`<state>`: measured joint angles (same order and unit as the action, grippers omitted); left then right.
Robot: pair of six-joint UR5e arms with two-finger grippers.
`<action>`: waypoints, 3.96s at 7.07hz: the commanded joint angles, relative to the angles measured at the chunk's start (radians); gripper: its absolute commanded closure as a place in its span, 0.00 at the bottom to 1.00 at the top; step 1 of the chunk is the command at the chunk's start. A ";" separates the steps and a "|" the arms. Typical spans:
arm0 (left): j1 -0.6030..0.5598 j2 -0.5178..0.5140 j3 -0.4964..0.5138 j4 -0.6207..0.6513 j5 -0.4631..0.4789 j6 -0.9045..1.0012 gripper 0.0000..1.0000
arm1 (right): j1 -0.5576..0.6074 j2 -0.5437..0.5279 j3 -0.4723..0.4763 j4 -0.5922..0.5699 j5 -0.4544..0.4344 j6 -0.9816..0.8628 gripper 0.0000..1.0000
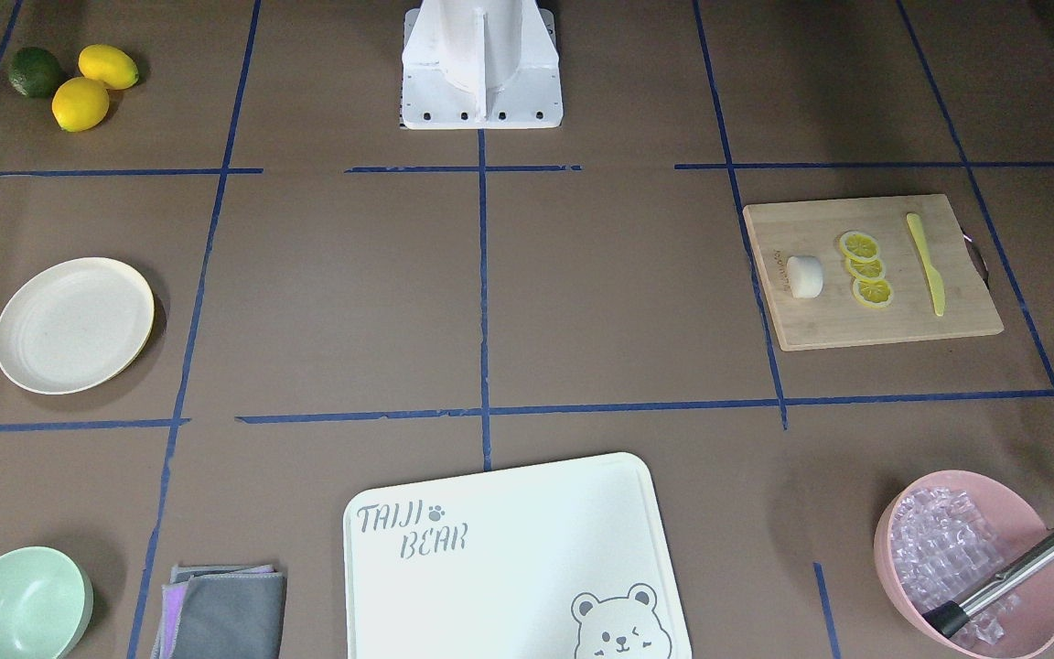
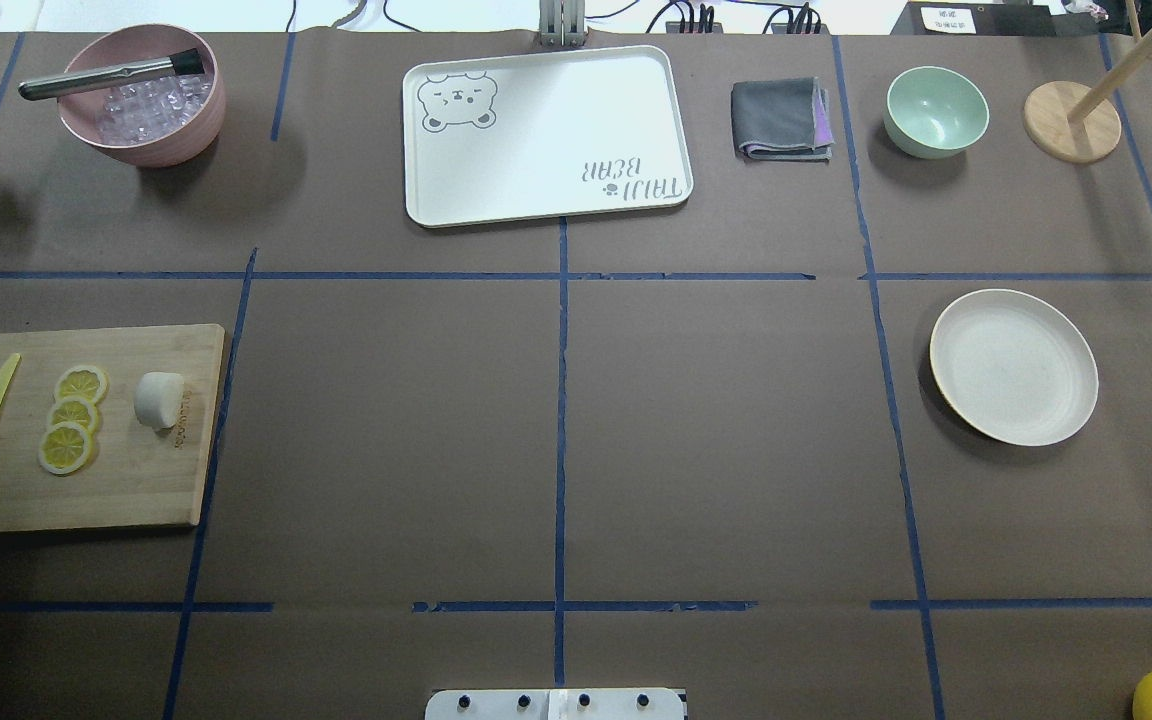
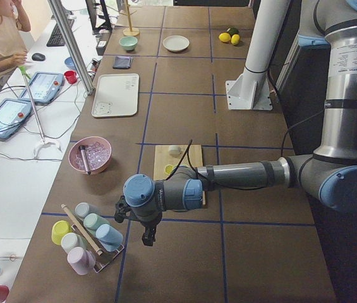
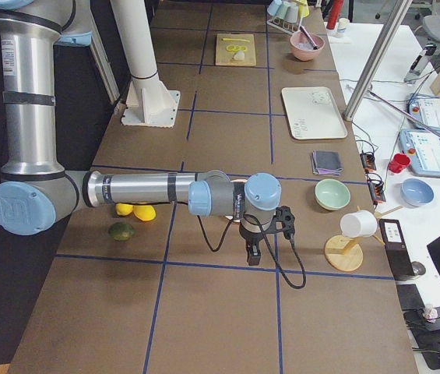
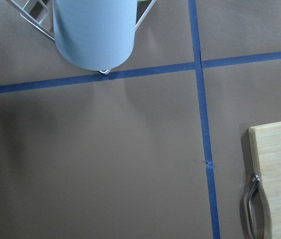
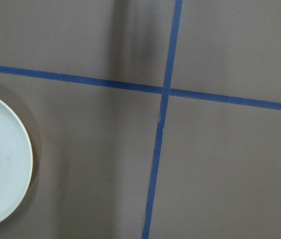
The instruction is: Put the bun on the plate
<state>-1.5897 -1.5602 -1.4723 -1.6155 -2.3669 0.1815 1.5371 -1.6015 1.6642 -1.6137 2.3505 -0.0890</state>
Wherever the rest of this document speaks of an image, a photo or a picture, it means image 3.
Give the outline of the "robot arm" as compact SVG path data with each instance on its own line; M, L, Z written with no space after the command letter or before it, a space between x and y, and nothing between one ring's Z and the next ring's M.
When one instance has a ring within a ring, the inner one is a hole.
M303 1L299 46L330 47L321 143L310 155L230 165L177 165L164 180L144 174L127 179L115 221L140 222L146 246L167 210L202 207L203 193L216 189L301 187L323 205L357 211L357 1Z

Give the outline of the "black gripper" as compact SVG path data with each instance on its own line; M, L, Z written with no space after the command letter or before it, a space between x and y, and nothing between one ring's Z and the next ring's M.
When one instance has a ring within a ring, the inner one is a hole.
M160 220L152 220L151 222L143 222L142 225L145 231L142 235L142 242L145 246L153 246L155 242L155 234Z

